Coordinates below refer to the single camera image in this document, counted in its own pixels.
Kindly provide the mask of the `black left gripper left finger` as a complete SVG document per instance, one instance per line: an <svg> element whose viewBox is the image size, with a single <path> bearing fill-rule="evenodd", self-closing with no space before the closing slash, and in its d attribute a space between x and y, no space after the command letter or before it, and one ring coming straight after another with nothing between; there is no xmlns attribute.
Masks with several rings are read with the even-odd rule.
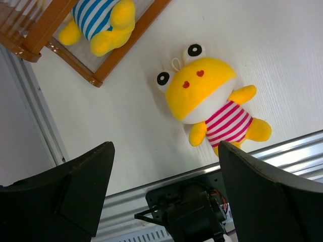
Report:
<svg viewBox="0 0 323 242"><path fill-rule="evenodd" d="M1 187L1 241L91 241L115 147L104 142L35 176Z"/></svg>

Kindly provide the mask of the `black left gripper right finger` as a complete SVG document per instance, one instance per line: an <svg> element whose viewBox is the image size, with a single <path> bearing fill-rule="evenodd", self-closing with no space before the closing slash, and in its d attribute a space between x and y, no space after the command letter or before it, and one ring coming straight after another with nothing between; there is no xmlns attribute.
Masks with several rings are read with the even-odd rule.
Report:
<svg viewBox="0 0 323 242"><path fill-rule="evenodd" d="M238 241L322 241L322 183L228 142L220 142L219 160Z"/></svg>

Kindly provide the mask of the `yellow plush pink stripes front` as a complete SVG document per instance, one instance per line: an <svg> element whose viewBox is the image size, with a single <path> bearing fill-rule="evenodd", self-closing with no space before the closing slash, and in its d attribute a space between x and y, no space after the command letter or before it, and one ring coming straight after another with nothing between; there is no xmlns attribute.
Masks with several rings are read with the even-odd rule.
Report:
<svg viewBox="0 0 323 242"><path fill-rule="evenodd" d="M218 155L219 144L241 147L245 140L267 141L271 126L243 108L257 93L254 85L235 89L237 75L223 60L208 57L198 43L183 53L183 63L156 77L174 118L191 125L189 143L193 147L208 140Z"/></svg>

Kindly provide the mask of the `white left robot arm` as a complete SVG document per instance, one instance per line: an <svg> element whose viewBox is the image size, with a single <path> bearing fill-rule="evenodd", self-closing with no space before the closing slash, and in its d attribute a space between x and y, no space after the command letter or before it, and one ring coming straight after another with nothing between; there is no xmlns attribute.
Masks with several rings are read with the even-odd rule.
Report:
<svg viewBox="0 0 323 242"><path fill-rule="evenodd" d="M91 241L115 148L105 142L65 164L1 187L1 241ZM174 241L322 241L322 141L263 155L220 144L220 169L149 191L136 220Z"/></svg>

